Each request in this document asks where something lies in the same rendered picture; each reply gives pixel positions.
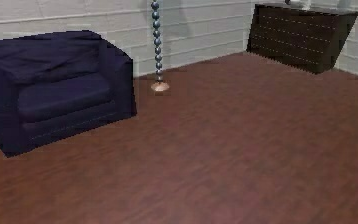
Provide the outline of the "beaded floor lamp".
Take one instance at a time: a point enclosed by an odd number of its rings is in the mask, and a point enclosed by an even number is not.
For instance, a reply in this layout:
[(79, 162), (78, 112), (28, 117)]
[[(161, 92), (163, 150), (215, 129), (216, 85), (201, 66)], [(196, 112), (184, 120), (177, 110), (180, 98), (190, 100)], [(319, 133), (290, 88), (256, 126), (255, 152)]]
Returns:
[(167, 91), (170, 86), (163, 78), (163, 64), (162, 64), (162, 40), (160, 32), (160, 14), (159, 14), (159, 0), (152, 0), (151, 2), (151, 18), (153, 28), (153, 44), (154, 44), (154, 60), (155, 60), (155, 82), (151, 85), (151, 89), (156, 93), (163, 93)]

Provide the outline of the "white object with dark spot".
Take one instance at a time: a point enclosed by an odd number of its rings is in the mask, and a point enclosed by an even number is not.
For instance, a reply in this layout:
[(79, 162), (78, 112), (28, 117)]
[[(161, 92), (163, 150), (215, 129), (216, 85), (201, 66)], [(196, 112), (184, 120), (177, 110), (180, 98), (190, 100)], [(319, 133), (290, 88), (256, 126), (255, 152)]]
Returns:
[(301, 8), (303, 10), (309, 10), (312, 0), (284, 0), (285, 3), (291, 7)]

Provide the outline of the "dark brown chest of drawers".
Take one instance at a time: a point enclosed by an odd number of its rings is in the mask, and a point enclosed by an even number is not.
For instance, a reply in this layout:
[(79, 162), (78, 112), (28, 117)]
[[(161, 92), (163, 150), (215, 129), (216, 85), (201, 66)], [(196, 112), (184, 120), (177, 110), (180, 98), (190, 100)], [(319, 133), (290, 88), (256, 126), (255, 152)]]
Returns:
[(313, 74), (332, 69), (357, 11), (257, 3), (247, 51)]

